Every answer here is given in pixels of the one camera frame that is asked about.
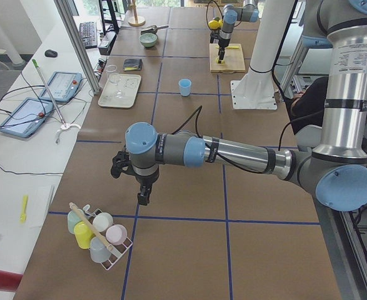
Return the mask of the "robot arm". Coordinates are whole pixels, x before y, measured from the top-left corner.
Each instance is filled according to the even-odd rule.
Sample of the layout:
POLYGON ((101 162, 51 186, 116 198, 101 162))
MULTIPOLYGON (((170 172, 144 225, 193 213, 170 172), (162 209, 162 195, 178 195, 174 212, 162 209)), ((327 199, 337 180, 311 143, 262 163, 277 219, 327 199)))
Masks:
POLYGON ((213 162, 274 174, 337 211, 366 204, 367 154, 361 142, 367 115, 367 1, 308 1, 304 33, 326 38, 333 47, 321 139, 311 152, 276 151, 187 131, 158 133, 137 122, 126 131, 126 146, 113 158, 111 175, 134 176, 141 205, 149 202, 160 165, 193 168, 213 162))
POLYGON ((234 27, 237 22, 254 23, 259 18, 258 1, 243 1, 243 7, 227 4, 221 11, 221 18, 214 18, 208 22, 210 29, 210 43, 218 40, 217 63, 224 63, 225 49, 229 46, 234 27))

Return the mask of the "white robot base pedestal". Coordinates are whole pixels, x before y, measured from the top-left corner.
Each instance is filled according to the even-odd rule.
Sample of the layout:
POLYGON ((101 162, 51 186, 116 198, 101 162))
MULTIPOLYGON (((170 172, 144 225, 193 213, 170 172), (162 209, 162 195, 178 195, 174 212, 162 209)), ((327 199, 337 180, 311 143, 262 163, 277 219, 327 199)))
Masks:
POLYGON ((296 3, 295 0, 266 1, 248 73, 240 81, 231 81, 234 109, 277 109, 272 79, 274 62, 296 3))

